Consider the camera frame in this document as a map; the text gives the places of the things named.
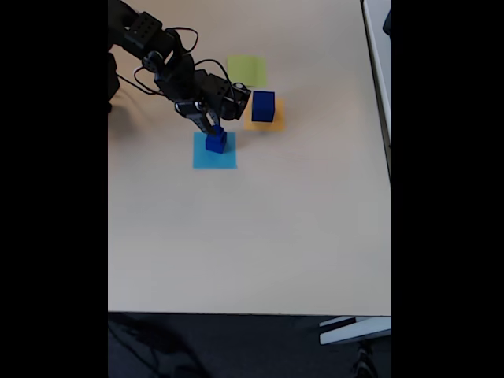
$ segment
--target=blue cube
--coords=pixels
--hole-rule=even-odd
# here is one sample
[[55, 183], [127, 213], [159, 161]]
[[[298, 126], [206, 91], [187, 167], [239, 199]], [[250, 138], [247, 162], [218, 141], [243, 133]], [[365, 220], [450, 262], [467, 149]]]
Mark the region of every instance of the blue cube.
[[255, 91], [252, 98], [252, 121], [273, 122], [275, 92]]
[[218, 154], [224, 153], [224, 148], [226, 147], [226, 142], [228, 141], [228, 132], [216, 124], [213, 126], [217, 135], [207, 135], [205, 146], [208, 151], [217, 152]]
[[236, 169], [236, 135], [227, 133], [228, 140], [222, 154], [206, 149], [206, 134], [195, 132], [192, 166], [195, 169]]

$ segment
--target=dark blue cube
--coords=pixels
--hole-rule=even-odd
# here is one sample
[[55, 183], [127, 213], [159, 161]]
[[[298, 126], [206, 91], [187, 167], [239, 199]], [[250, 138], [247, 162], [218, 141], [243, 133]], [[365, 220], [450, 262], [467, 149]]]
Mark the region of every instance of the dark blue cube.
[[206, 149], [208, 151], [217, 152], [218, 154], [224, 153], [224, 148], [226, 147], [226, 142], [228, 141], [228, 132], [216, 124], [213, 126], [217, 135], [207, 135], [206, 136]]
[[275, 92], [255, 91], [252, 98], [252, 121], [273, 122]]

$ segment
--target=robotic arm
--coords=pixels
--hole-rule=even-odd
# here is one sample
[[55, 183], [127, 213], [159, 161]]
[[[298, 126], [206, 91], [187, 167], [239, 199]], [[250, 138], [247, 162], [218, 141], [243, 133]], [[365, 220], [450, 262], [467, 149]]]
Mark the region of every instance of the robotic arm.
[[[195, 70], [191, 54], [184, 49], [174, 29], [162, 30], [159, 20], [146, 12], [138, 14], [121, 0], [108, 2], [109, 50], [118, 45], [137, 57], [145, 69], [154, 73], [154, 82], [174, 102], [178, 114], [192, 120], [209, 135], [216, 135], [213, 126], [219, 125], [221, 118], [238, 120], [242, 116], [250, 97], [250, 90], [243, 84], [232, 85], [204, 69]], [[120, 86], [111, 53], [108, 66], [110, 100]]]

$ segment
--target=colored paper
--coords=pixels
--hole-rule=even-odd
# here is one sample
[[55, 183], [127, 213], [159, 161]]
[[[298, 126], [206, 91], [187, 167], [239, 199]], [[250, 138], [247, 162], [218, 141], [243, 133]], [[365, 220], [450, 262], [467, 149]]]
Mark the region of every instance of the colored paper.
[[244, 128], [250, 132], [282, 132], [285, 129], [285, 106], [282, 98], [275, 98], [273, 122], [252, 122], [252, 101], [243, 111]]
[[253, 55], [229, 55], [228, 75], [232, 83], [247, 87], [266, 87], [266, 60]]
[[224, 153], [218, 154], [206, 150], [206, 134], [195, 132], [193, 168], [196, 169], [229, 169], [236, 168], [236, 137], [234, 132], [228, 132], [228, 141]]

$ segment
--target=green square paper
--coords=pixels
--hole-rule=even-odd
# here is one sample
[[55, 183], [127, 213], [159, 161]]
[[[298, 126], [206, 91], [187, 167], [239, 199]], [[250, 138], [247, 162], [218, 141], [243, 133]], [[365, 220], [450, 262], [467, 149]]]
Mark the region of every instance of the green square paper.
[[233, 83], [247, 87], [266, 87], [266, 60], [252, 55], [228, 56], [228, 75]]

